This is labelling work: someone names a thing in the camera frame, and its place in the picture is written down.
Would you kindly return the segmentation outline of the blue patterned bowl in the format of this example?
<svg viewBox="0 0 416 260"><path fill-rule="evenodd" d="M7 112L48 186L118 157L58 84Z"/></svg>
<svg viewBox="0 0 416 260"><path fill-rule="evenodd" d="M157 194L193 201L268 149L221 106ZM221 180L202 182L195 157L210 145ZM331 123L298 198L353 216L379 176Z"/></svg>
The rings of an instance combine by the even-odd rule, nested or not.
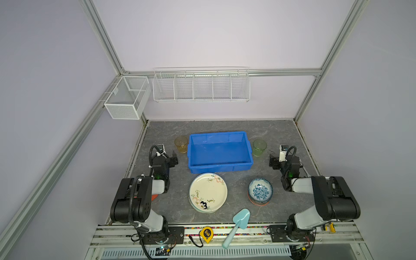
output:
<svg viewBox="0 0 416 260"><path fill-rule="evenodd" d="M259 202L271 200L273 193L273 186L263 178L253 179L248 186L248 195Z"/></svg>

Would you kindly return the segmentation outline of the orange patterned bowl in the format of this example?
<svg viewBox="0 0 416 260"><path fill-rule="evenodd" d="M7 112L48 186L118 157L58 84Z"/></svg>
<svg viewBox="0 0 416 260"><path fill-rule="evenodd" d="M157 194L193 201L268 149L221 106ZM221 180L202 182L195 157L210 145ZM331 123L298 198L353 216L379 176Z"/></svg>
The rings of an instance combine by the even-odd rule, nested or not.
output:
<svg viewBox="0 0 416 260"><path fill-rule="evenodd" d="M250 195L248 195L249 200L256 206L266 206L270 203L270 201L257 201L253 199Z"/></svg>

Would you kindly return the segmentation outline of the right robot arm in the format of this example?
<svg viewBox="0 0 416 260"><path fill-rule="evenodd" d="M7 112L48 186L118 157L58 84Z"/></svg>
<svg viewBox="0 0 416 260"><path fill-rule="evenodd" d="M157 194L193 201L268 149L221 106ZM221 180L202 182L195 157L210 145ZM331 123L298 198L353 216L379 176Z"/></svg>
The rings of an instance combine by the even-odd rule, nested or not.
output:
<svg viewBox="0 0 416 260"><path fill-rule="evenodd" d="M280 170L285 191L311 194L314 205L291 214L284 229L288 240L297 242L302 235L332 221L351 221L361 215L360 206L343 177L300 177L301 160L297 147L281 145L277 157L270 156L269 166Z"/></svg>

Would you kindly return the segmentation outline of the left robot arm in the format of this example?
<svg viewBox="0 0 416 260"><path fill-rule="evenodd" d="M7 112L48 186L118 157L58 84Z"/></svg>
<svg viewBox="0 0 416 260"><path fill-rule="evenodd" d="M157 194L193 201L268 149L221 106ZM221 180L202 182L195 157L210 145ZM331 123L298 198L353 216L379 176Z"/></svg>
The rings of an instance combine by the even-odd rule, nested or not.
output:
<svg viewBox="0 0 416 260"><path fill-rule="evenodd" d="M167 193L170 169L178 165L175 153L169 156L163 144L151 146L148 154L149 175L121 180L110 208L113 222L130 224L144 241L166 243L171 233L166 217L151 209L152 197Z"/></svg>

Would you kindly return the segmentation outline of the blue plastic bin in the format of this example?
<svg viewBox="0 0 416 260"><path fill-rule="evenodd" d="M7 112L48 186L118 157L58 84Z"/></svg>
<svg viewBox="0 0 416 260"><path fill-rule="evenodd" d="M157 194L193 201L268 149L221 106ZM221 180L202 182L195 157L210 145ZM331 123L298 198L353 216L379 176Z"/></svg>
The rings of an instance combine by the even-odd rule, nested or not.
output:
<svg viewBox="0 0 416 260"><path fill-rule="evenodd" d="M246 132L192 134L187 147L193 174L250 170L254 164Z"/></svg>

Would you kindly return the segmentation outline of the green glass cup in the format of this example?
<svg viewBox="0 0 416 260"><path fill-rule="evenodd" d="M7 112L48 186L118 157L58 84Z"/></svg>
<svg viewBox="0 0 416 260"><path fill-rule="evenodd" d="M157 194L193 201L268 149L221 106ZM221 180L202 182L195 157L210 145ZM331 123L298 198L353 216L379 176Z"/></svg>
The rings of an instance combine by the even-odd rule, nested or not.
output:
<svg viewBox="0 0 416 260"><path fill-rule="evenodd" d="M262 139L256 139L253 142L252 154L255 157L261 156L267 148L267 143Z"/></svg>

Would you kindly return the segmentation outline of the amber glass cup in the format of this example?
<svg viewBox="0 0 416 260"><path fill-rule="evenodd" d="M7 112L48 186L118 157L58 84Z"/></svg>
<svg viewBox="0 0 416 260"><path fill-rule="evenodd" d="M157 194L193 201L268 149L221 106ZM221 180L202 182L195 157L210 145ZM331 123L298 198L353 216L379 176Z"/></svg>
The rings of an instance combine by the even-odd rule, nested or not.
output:
<svg viewBox="0 0 416 260"><path fill-rule="evenodd" d="M176 148L178 149L178 152L180 152L182 154L187 153L189 140L186 136L181 135L181 136L176 137L175 140L174 140L174 144L175 144Z"/></svg>

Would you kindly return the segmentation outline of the cream floral plate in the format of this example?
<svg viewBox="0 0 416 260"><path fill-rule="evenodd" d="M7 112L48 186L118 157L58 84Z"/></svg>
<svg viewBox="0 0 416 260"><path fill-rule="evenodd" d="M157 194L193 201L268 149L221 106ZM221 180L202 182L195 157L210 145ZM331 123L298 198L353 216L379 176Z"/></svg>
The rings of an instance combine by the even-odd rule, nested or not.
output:
<svg viewBox="0 0 416 260"><path fill-rule="evenodd" d="M190 185L188 197L209 202L225 202L228 187L222 177L214 173L200 174Z"/></svg>

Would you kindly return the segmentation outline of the green rimmed bottom plate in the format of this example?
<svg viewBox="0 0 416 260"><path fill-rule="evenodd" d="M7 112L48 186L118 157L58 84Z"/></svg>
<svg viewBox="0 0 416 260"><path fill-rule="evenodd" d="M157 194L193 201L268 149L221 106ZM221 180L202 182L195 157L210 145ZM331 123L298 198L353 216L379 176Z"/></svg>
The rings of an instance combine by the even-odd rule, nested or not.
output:
<svg viewBox="0 0 416 260"><path fill-rule="evenodd" d="M214 213L217 210L219 210L223 205L224 205L224 201L220 202L220 201L204 201L204 200L200 200L198 198L189 198L189 202L191 204L191 206L197 211L197 212L201 212L201 213Z"/></svg>

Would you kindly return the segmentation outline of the teal plastic shovel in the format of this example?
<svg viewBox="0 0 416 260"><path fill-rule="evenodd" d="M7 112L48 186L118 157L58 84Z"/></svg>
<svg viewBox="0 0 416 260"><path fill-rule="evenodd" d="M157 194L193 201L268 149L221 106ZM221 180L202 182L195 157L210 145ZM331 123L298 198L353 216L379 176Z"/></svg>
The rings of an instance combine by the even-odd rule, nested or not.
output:
<svg viewBox="0 0 416 260"><path fill-rule="evenodd" d="M233 222L235 226L227 235L226 239L224 240L222 244L223 249L228 249L238 229L247 228L249 219L250 219L250 211L248 209L242 209L236 215L234 215Z"/></svg>

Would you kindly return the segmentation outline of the white mesh basket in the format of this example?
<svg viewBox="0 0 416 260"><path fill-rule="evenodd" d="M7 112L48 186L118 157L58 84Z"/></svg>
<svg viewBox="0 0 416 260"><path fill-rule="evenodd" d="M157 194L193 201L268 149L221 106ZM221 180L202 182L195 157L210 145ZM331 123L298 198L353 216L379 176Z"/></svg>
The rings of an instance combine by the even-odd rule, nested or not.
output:
<svg viewBox="0 0 416 260"><path fill-rule="evenodd" d="M122 76L104 105L117 120L140 120L151 95L148 77Z"/></svg>

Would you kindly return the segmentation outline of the yellow tape measure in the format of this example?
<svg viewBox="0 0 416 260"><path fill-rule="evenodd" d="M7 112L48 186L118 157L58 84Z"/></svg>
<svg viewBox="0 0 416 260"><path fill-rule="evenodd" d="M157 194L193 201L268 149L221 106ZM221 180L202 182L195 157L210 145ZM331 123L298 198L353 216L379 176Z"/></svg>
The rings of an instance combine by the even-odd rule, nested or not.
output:
<svg viewBox="0 0 416 260"><path fill-rule="evenodd" d="M203 227L201 231L199 232L199 236L206 242L206 244L209 244L214 236L212 227L210 226Z"/></svg>

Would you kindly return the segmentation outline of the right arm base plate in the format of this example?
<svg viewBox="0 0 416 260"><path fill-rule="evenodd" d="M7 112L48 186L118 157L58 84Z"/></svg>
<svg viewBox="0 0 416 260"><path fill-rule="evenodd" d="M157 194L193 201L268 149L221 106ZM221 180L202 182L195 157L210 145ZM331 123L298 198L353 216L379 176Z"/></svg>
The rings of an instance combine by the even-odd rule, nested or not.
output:
<svg viewBox="0 0 416 260"><path fill-rule="evenodd" d="M272 242L314 242L315 235L313 230L295 230L288 231L285 224L270 225L266 229L267 234L270 235Z"/></svg>

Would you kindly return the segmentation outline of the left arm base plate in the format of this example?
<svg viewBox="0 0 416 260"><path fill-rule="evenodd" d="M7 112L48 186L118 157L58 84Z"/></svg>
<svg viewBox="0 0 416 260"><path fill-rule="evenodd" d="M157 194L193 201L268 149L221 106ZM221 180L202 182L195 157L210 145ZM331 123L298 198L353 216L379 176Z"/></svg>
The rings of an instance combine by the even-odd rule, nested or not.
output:
<svg viewBox="0 0 416 260"><path fill-rule="evenodd" d="M183 244L185 228L183 226L170 226L160 232L150 232L140 235L145 245Z"/></svg>

